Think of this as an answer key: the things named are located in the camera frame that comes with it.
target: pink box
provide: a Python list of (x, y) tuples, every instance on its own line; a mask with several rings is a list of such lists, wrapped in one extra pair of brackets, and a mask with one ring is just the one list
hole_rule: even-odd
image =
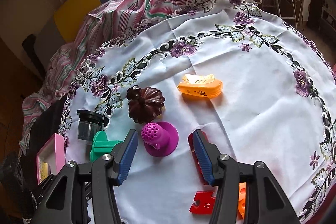
[(40, 165), (46, 162), (50, 166), (50, 172), (57, 175), (65, 164), (64, 138), (59, 134), (54, 134), (43, 145), (36, 155), (37, 183), (40, 184)]

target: purple suction cup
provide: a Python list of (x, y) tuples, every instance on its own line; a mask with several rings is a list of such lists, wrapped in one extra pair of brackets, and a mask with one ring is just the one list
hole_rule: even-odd
[(154, 157), (168, 156), (179, 142), (179, 134), (169, 122), (147, 123), (141, 130), (141, 137), (147, 152)]

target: pink striped cloth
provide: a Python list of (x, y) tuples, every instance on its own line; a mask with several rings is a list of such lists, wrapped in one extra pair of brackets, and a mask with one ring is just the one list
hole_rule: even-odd
[(188, 0), (110, 0), (85, 16), (74, 42), (63, 45), (50, 60), (46, 78), (37, 93), (25, 98), (23, 137), (19, 142), (25, 154), (30, 129), (35, 120), (69, 91), (82, 61), (103, 42), (127, 35), (143, 20), (158, 23), (187, 5)]

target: clear plastic container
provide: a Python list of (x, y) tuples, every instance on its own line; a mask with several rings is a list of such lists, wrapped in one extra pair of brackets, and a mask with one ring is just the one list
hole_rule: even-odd
[(94, 136), (101, 130), (103, 116), (89, 110), (77, 110), (79, 115), (77, 138), (92, 142)]

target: orange plastic case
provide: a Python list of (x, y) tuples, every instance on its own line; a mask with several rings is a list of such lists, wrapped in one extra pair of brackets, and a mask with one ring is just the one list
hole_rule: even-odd
[(178, 89), (188, 95), (214, 98), (217, 97), (223, 89), (223, 82), (215, 79), (213, 74), (199, 76), (186, 74), (179, 83)]

